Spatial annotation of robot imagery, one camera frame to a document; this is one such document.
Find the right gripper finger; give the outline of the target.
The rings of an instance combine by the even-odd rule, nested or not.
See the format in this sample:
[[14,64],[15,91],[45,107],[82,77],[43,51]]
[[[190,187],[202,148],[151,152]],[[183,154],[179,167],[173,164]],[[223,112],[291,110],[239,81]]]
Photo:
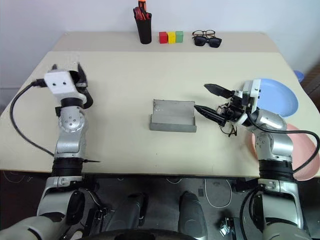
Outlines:
[[228,90],[220,85],[207,83],[204,84],[204,87],[212,94],[223,97],[223,98],[231,98],[234,95],[233,90]]
[[225,126],[227,122],[226,118],[223,115],[217,113],[216,110],[209,108],[207,106],[196,105],[196,104],[194,105],[194,108],[199,114],[201,114],[205,118],[216,122],[219,126]]

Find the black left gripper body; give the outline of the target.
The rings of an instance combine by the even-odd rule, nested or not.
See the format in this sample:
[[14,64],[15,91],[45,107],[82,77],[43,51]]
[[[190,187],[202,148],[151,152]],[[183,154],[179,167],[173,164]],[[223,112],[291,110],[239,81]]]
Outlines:
[[77,82],[79,80],[78,71],[70,70],[69,74],[70,74],[72,81],[73,81],[76,88],[87,88],[88,87],[88,84],[87,85],[77,85]]

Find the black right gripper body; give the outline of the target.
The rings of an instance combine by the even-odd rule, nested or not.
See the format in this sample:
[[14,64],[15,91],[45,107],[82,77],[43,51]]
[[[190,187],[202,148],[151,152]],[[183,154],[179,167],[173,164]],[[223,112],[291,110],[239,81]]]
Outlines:
[[233,91],[233,95],[228,103],[221,108],[221,114],[229,122],[237,122],[244,114],[244,106],[242,104],[243,92],[239,90]]

